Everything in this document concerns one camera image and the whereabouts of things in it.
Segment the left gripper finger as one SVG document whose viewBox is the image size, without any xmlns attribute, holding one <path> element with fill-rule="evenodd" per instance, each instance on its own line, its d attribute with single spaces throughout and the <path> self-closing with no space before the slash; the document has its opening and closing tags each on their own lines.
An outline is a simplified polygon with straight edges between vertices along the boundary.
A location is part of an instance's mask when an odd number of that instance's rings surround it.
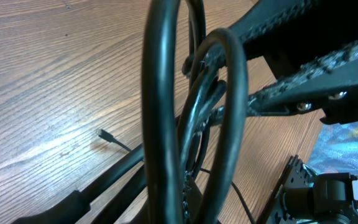
<svg viewBox="0 0 358 224">
<path fill-rule="evenodd" d="M 183 183 L 183 214 L 187 223 L 196 223 L 203 194 L 192 177 L 193 172 L 185 170 Z"/>
</svg>

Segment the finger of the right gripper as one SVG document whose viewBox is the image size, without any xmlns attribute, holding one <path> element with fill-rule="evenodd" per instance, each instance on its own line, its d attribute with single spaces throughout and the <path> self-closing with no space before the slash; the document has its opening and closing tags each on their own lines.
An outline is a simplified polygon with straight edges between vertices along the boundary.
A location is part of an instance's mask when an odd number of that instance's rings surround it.
<svg viewBox="0 0 358 224">
<path fill-rule="evenodd" d="M 324 124 L 358 121 L 358 39 L 253 93 L 242 86 L 244 115 L 294 116 L 324 110 Z"/>
<path fill-rule="evenodd" d="M 358 39 L 358 0 L 259 1 L 230 26 L 277 78 Z"/>
</svg>

